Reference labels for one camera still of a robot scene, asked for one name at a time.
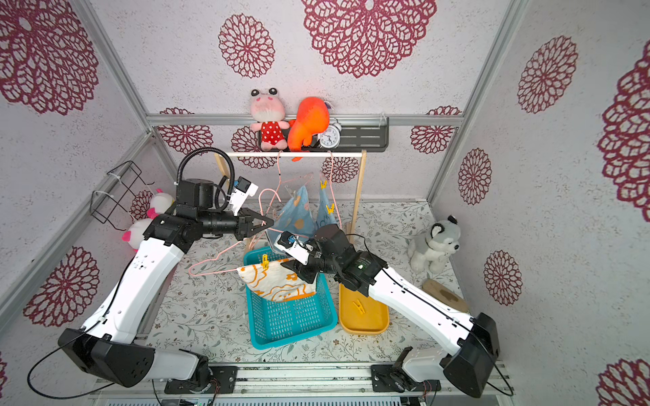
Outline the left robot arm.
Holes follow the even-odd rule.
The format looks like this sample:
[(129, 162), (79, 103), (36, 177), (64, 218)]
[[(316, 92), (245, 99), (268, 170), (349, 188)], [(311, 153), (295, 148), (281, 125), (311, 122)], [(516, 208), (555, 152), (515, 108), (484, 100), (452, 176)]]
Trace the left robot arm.
[(99, 309), (80, 329), (64, 330), (59, 347), (82, 371), (123, 387), (142, 381), (174, 380), (190, 391), (212, 379), (206, 357), (135, 343), (138, 327), (168, 275), (198, 240), (226, 234), (239, 241), (273, 225), (243, 206), (258, 187), (238, 178), (218, 208), (216, 187), (201, 179), (179, 181), (173, 206), (157, 215), (143, 234), (134, 258)]

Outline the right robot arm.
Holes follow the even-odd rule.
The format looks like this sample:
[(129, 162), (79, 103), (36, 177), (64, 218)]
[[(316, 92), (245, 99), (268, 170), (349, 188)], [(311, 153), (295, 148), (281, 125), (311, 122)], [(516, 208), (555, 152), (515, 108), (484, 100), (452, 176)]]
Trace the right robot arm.
[(320, 228), (302, 242), (284, 232), (275, 247), (290, 256), (285, 268), (305, 282), (330, 274), (351, 291), (389, 306), (438, 343), (438, 348), (405, 348), (389, 377), (398, 388), (446, 379), (464, 394), (479, 399), (497, 369), (499, 336), (496, 322), (481, 313), (471, 316), (433, 298), (399, 275), (369, 250), (357, 250), (337, 225)]

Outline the white orange patterned towel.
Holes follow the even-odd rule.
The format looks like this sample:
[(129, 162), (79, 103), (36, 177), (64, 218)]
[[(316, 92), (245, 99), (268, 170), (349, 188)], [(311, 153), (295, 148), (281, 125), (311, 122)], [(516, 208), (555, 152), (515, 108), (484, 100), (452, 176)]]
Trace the white orange patterned towel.
[(317, 293), (316, 283), (306, 283), (298, 275), (284, 267), (289, 259), (255, 264), (238, 269), (238, 275), (247, 288), (256, 296), (283, 303), (306, 299)]

